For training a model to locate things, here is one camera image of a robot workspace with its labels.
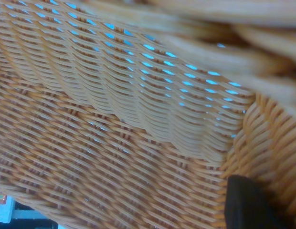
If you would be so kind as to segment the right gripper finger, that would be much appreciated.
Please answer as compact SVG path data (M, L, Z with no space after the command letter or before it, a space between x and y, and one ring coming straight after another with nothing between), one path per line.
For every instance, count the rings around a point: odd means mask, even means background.
M232 175L227 180L224 218L228 229L286 229L259 186Z

